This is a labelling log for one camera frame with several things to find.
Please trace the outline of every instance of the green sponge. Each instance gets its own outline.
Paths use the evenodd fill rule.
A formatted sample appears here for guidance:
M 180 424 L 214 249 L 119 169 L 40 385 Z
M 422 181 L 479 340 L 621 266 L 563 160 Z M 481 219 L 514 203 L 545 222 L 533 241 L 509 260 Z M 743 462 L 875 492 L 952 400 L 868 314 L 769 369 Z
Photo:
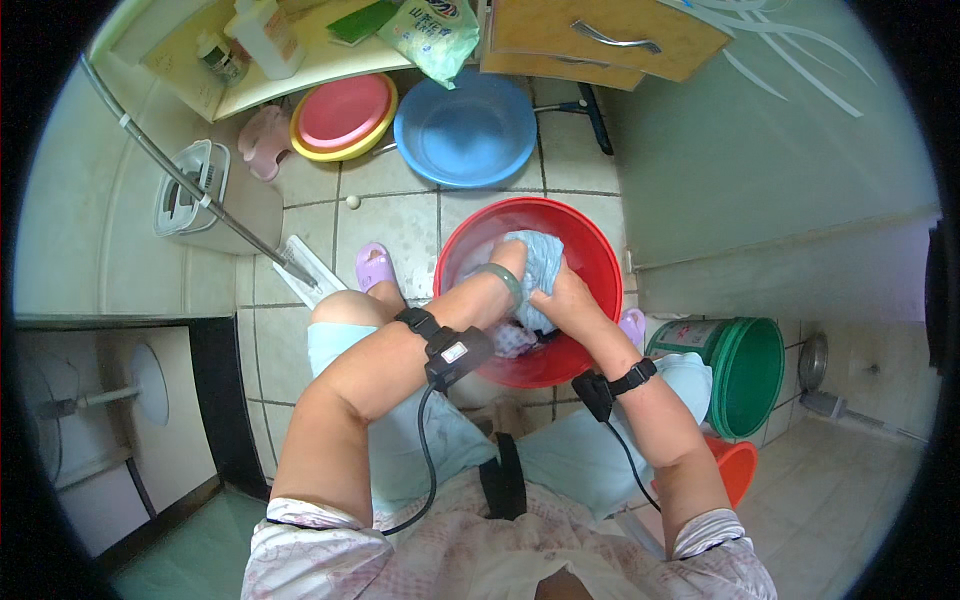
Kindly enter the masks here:
M 389 0 L 378 0 L 359 11 L 351 12 L 326 26 L 331 33 L 330 41 L 355 45 L 375 34 L 376 30 L 396 14 L 398 8 Z

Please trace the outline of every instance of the blue plastic basin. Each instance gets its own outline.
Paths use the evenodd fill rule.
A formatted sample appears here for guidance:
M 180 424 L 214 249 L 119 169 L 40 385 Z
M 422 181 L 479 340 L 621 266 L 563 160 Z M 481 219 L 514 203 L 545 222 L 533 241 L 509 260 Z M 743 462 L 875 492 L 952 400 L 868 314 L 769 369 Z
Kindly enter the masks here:
M 396 147 L 417 173 L 449 187 L 483 187 L 523 166 L 537 143 L 530 98 L 510 81 L 464 69 L 456 89 L 415 85 L 396 110 Z

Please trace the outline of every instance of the hand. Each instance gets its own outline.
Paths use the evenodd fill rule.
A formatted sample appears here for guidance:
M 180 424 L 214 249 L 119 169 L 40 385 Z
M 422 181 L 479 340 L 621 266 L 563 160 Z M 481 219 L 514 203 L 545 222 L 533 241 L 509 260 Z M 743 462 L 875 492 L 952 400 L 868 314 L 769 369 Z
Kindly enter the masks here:
M 602 328 L 611 322 L 593 299 L 584 281 L 566 265 L 566 257 L 553 283 L 553 296 L 547 296 L 542 290 L 534 290 L 530 295 L 530 303 L 566 335 L 581 344 L 585 344 L 586 338 L 595 333 L 598 326 Z
M 527 270 L 527 245 L 520 240 L 497 242 L 493 246 L 490 262 L 513 273 L 517 281 L 522 281 L 523 274 Z

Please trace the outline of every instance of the light blue pants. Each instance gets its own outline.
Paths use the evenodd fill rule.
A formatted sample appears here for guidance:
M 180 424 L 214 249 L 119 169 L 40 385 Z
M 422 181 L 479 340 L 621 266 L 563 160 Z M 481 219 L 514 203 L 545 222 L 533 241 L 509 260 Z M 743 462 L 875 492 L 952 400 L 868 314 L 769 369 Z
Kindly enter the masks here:
M 307 353 L 314 376 L 376 330 L 377 327 L 352 324 L 310 325 Z M 710 402 L 710 367 L 692 352 L 671 354 L 655 363 L 694 419 L 701 422 Z M 424 390 L 425 387 L 414 392 L 368 430 L 371 492 L 377 511 L 399 510 L 429 492 L 417 427 Z M 442 394 L 435 392 L 427 400 L 423 422 L 439 484 L 497 455 L 496 445 Z M 619 404 L 613 406 L 611 424 L 627 442 L 636 469 L 648 486 L 652 470 L 636 449 L 634 434 Z M 584 504 L 597 519 L 639 494 L 620 443 L 587 408 L 517 440 L 516 451 L 524 479 Z

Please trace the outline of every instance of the mop handle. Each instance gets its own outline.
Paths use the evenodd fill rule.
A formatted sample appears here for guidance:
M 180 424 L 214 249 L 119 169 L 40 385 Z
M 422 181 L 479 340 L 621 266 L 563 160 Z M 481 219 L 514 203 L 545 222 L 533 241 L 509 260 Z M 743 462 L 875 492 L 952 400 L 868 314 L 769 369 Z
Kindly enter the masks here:
M 203 190 L 200 189 L 200 187 L 194 181 L 188 178 L 180 169 L 177 168 L 177 165 L 175 165 L 173 161 L 170 160 L 170 158 L 168 158 L 167 155 L 156 146 L 156 144 L 154 144 L 154 141 L 150 139 L 146 133 L 137 127 L 130 115 L 127 114 L 123 107 L 120 106 L 120 103 L 117 102 L 117 99 L 113 97 L 113 94 L 107 88 L 107 85 L 102 79 L 100 79 L 100 75 L 93 68 L 93 65 L 90 64 L 86 54 L 82 54 L 80 56 L 80 65 L 84 68 L 84 72 L 90 79 L 90 84 L 93 85 L 93 89 L 97 92 L 97 95 L 100 96 L 100 99 L 104 101 L 104 104 L 107 105 L 107 108 L 110 109 L 110 112 L 113 113 L 113 116 L 119 120 L 120 127 L 122 127 L 124 131 L 126 131 L 133 138 L 133 140 L 136 141 L 136 143 L 139 144 L 144 151 L 146 151 L 148 155 L 150 155 L 150 158 L 156 161 L 156 163 L 160 165 L 164 171 L 170 174 L 170 177 L 179 183 L 182 189 L 186 190 L 187 193 L 196 198 L 200 202 L 201 206 L 204 206 L 207 210 L 213 213 L 214 217 L 226 223 L 231 229 L 239 233 L 241 237 L 250 242 L 254 248 L 269 256 L 270 259 L 276 264 L 280 265 L 284 271 L 296 277 L 310 287 L 317 287 L 317 280 L 308 274 L 300 265 L 281 256 L 276 250 L 268 246 L 266 242 L 258 238 L 256 234 L 247 229 L 246 226 L 234 219 L 220 204 L 212 202 L 209 194 L 203 192 Z

